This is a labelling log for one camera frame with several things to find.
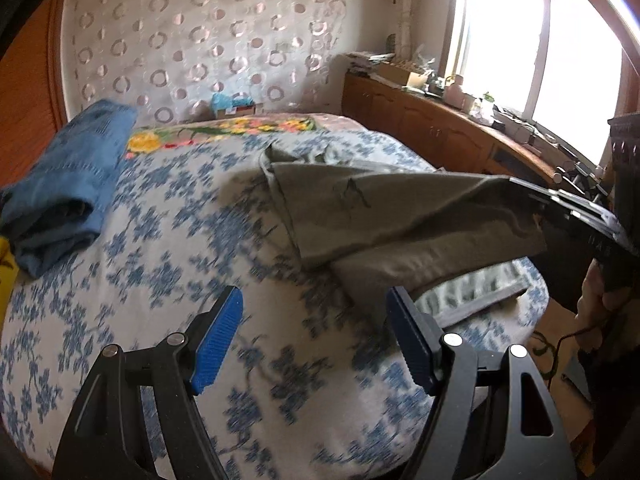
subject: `white wall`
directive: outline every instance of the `white wall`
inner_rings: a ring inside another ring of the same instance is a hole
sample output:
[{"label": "white wall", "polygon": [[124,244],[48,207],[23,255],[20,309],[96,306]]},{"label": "white wall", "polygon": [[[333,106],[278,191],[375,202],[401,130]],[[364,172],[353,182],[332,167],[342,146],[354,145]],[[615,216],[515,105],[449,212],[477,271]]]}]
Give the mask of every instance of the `white wall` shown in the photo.
[{"label": "white wall", "polygon": [[436,59],[436,67],[442,54],[448,13],[449,0],[420,0],[415,13],[414,45],[423,43],[428,56]]},{"label": "white wall", "polygon": [[[65,6],[65,12],[71,14],[70,9]],[[66,27],[69,21],[63,19],[63,35],[71,34],[70,27]],[[332,61],[327,85],[322,92],[323,99],[321,109],[327,112],[338,113],[340,111],[340,97],[342,95],[342,85],[344,83],[344,73],[348,65],[344,56],[337,56],[352,50],[372,50],[383,52],[385,49],[386,37],[394,31],[394,6],[393,0],[346,0],[346,16],[342,20],[340,31],[335,35],[337,41],[332,48]],[[69,41],[62,41],[63,90],[66,96],[71,95],[71,91],[82,88],[83,81],[75,81],[73,70],[69,70],[69,63],[74,62],[76,55],[73,48],[69,47]],[[71,98],[65,99],[69,118],[79,112],[79,103],[70,103]]]}]

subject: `silver screw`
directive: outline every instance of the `silver screw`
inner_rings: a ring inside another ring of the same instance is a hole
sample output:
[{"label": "silver screw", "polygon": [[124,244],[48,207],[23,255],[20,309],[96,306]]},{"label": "silver screw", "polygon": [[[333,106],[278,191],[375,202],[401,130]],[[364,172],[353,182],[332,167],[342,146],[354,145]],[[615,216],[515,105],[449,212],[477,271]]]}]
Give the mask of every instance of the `silver screw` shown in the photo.
[{"label": "silver screw", "polygon": [[166,338],[166,342],[171,346],[178,346],[184,343],[184,334],[180,332],[174,332],[169,334]]},{"label": "silver screw", "polygon": [[442,336],[442,340],[449,346],[462,345],[462,338],[458,334],[454,334],[453,332],[449,332]]},{"label": "silver screw", "polygon": [[118,345],[107,345],[102,349],[102,355],[105,357],[113,357],[118,353]]},{"label": "silver screw", "polygon": [[511,345],[509,350],[511,351],[511,354],[514,357],[526,357],[527,356],[527,349],[524,348],[524,346],[522,345]]}]

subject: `window pane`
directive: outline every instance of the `window pane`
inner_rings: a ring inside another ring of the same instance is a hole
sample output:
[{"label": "window pane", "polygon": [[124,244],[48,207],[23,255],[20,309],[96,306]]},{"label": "window pane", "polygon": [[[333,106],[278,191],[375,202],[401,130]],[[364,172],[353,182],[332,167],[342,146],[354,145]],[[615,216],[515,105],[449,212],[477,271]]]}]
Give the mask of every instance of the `window pane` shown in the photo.
[{"label": "window pane", "polygon": [[599,163],[621,63],[620,42],[588,0],[551,0],[549,50],[533,120]]},{"label": "window pane", "polygon": [[522,112],[540,42],[542,0],[467,0],[464,88]]}]

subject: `wallpaper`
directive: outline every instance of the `wallpaper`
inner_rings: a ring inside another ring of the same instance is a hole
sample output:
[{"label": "wallpaper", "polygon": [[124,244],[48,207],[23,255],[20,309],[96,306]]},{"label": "wallpaper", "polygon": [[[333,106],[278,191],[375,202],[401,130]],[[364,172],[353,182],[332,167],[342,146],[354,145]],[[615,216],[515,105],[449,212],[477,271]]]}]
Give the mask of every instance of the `wallpaper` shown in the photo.
[{"label": "wallpaper", "polygon": [[135,105],[139,126],[210,118],[213,92],[321,110],[345,15],[345,0],[65,0],[65,97]]}]

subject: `floral blanket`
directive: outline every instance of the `floral blanket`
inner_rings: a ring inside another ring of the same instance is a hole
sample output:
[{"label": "floral blanket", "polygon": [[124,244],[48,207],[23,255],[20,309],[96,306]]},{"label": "floral blanket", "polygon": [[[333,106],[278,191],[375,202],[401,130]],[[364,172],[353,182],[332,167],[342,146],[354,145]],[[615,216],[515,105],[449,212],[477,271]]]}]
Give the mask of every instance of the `floral blanket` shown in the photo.
[{"label": "floral blanket", "polygon": [[160,148],[177,148],[203,142],[223,140],[231,135],[258,135],[315,131],[322,128],[308,115],[270,114],[245,116],[226,120],[190,123],[164,128],[143,129],[133,133],[127,143],[127,156],[151,153]]},{"label": "floral blanket", "polygon": [[[215,384],[197,397],[232,480],[371,478],[408,459],[431,400],[402,354],[328,272],[303,272],[258,156],[274,139],[306,152],[432,169],[368,131],[231,135],[125,161],[102,234],[35,281],[18,278],[0,340],[0,413],[19,449],[51,468],[74,398],[98,352],[155,345],[212,307],[226,284],[244,318]],[[478,348],[525,342],[548,302],[526,258],[521,297],[454,327]],[[153,395],[147,431],[172,478]]]}]

